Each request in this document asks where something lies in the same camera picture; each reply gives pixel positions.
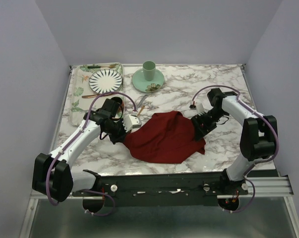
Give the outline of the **dark red cloth napkin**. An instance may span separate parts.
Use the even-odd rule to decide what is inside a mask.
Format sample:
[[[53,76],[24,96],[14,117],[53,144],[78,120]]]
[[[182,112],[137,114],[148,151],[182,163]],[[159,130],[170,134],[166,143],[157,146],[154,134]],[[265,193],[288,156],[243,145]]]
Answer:
[[[123,144],[138,160],[181,164],[196,152],[205,154],[205,140],[196,141],[194,134],[193,123],[182,113],[155,113],[140,129],[128,134]]]

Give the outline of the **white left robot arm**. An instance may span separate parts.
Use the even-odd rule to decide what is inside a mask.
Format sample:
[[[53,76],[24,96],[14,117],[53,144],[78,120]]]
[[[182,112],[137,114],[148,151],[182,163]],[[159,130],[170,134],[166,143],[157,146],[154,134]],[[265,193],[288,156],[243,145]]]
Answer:
[[[113,144],[123,142],[131,124],[127,118],[115,118],[122,109],[122,101],[112,97],[106,99],[99,109],[89,110],[76,131],[61,146],[36,157],[32,188],[46,195],[54,206],[73,192],[97,195],[102,190],[100,175],[91,170],[73,173],[71,168],[93,140],[108,137]]]

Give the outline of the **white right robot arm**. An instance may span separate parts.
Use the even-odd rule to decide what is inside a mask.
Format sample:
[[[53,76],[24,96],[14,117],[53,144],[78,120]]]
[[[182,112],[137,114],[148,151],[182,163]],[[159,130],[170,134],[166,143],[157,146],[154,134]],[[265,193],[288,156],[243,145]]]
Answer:
[[[202,140],[216,129],[220,118],[224,116],[232,116],[242,126],[240,154],[221,172],[219,180],[213,183],[216,191],[226,195],[240,188],[257,164],[274,160],[279,151],[279,139],[274,116],[265,116],[252,109],[239,98],[240,91],[237,89],[227,86],[228,91],[223,92],[222,88],[222,85],[209,86],[207,97],[212,107],[209,111],[206,112],[194,100],[191,100],[189,107],[197,111],[197,115],[191,118],[195,141]]]

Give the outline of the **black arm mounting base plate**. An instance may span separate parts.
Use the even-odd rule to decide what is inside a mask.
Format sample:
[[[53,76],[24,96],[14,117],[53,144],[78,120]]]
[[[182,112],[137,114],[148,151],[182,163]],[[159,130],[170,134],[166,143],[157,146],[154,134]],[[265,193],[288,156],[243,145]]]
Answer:
[[[217,206],[218,199],[247,195],[244,180],[231,182],[222,172],[107,176],[100,191],[110,195],[117,207]]]

